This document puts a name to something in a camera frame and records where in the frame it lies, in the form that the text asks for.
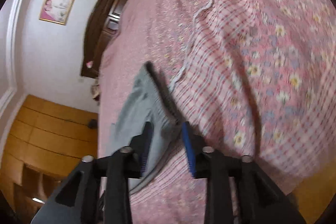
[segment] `gold picture frame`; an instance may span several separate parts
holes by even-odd
[[[44,0],[40,20],[66,25],[75,0]]]

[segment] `gray cloth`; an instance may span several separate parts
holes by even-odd
[[[141,179],[130,179],[130,193],[147,185],[163,167],[168,151],[180,136],[182,116],[179,114],[165,85],[159,82],[152,64],[145,63],[134,79],[133,89],[111,125],[107,154],[130,143],[133,136],[142,133],[145,122],[154,126],[147,168]]]

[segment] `dark wooden frame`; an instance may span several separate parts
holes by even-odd
[[[115,0],[98,0],[90,17],[84,37],[84,58],[81,76],[96,78],[97,72],[87,68],[86,63],[93,60],[95,48]]]

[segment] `floral bedspread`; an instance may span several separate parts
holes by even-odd
[[[336,156],[330,0],[128,0],[101,66],[99,155],[146,60],[209,145],[252,155],[285,193]],[[131,196],[134,223],[203,223],[205,181],[180,142]]]

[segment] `screw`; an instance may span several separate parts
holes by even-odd
[[[253,158],[250,155],[244,155],[241,157],[241,161],[245,163],[253,162]]]
[[[84,157],[82,157],[82,161],[83,162],[92,162],[95,158],[93,156],[90,155],[86,155]]]
[[[212,146],[204,146],[203,147],[203,152],[204,153],[212,153],[214,150],[214,148]]]
[[[124,146],[120,149],[121,153],[129,153],[132,152],[132,148],[130,146]]]

